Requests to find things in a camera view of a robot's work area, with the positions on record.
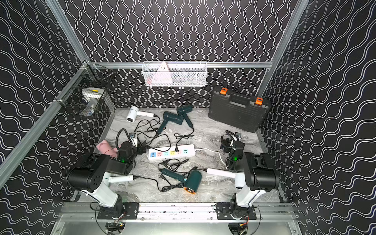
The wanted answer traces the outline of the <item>white multicolour power strip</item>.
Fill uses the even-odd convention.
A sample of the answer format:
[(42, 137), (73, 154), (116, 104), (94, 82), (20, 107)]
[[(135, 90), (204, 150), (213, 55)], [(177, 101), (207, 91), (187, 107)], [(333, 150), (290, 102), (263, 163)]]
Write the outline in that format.
[(161, 147), (160, 151), (149, 149), (147, 157), (150, 161), (164, 161), (168, 159), (190, 158), (195, 156), (194, 145), (178, 146), (178, 151), (174, 147)]

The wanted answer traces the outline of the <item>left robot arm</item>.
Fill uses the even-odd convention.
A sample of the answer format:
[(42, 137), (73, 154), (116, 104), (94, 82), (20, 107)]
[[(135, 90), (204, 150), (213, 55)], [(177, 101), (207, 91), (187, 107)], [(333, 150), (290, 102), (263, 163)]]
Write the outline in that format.
[(137, 148), (130, 141), (124, 142), (117, 154), (85, 154), (68, 171), (67, 184), (98, 203), (95, 208), (98, 219), (136, 219), (139, 204), (124, 203), (122, 197), (110, 189), (110, 184), (136, 178), (129, 174), (136, 156)]

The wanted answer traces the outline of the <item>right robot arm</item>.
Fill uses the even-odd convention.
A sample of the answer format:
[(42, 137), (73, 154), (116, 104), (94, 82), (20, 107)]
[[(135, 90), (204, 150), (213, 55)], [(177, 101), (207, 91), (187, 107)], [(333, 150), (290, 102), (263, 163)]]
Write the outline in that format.
[(243, 167), (241, 176), (244, 184), (230, 200), (230, 215), (235, 219), (248, 217), (253, 203), (260, 196), (277, 189), (280, 185), (270, 154), (245, 152), (240, 161)]

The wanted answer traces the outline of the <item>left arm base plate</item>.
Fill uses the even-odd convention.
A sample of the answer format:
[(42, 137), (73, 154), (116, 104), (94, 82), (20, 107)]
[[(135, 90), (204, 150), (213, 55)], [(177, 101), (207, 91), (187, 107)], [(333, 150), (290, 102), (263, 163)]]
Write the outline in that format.
[(111, 208), (100, 206), (97, 219), (135, 220), (137, 219), (137, 216), (138, 216), (139, 207), (140, 207), (139, 203), (135, 203), (135, 202), (123, 203), (122, 206), (116, 205)]

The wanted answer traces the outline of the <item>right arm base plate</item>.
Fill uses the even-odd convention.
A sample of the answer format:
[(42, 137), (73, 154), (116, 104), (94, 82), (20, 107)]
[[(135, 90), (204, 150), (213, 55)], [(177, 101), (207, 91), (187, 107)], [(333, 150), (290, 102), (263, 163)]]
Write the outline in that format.
[(218, 220), (256, 220), (254, 207), (240, 207), (234, 203), (216, 203), (213, 206)]

